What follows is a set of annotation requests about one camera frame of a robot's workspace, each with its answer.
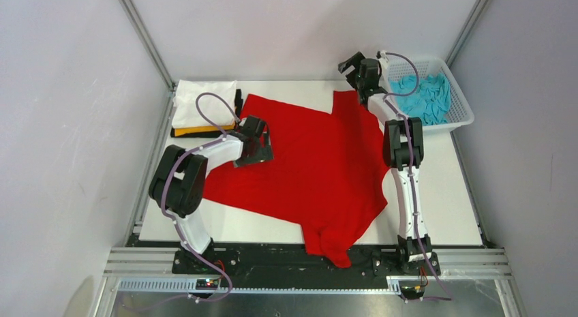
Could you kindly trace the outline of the red t shirt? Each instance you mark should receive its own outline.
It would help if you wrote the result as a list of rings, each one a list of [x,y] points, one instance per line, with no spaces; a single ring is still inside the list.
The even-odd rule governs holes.
[[[354,91],[329,113],[251,94],[242,116],[265,120],[273,159],[213,169],[204,198],[300,225],[306,252],[352,266],[350,247],[387,206],[383,133]]]

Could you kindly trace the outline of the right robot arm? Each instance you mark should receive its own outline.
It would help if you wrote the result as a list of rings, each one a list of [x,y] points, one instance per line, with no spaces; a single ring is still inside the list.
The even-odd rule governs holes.
[[[359,104],[373,114],[384,127],[382,157],[393,176],[399,208],[397,268],[413,274],[431,264],[433,250],[424,222],[419,196],[419,168],[424,160],[423,123],[402,112],[389,88],[389,57],[403,59],[414,72],[411,60],[398,53],[380,51],[374,58],[361,52],[338,64],[337,70],[356,91]]]

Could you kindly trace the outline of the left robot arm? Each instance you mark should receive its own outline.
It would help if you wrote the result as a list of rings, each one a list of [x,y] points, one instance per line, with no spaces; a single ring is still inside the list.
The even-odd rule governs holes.
[[[271,131],[265,120],[248,116],[241,125],[193,149],[164,149],[149,186],[149,197],[172,220],[181,245],[191,252],[188,263],[208,273],[215,255],[207,250],[212,238],[198,208],[209,173],[224,164],[235,168],[273,160]]]

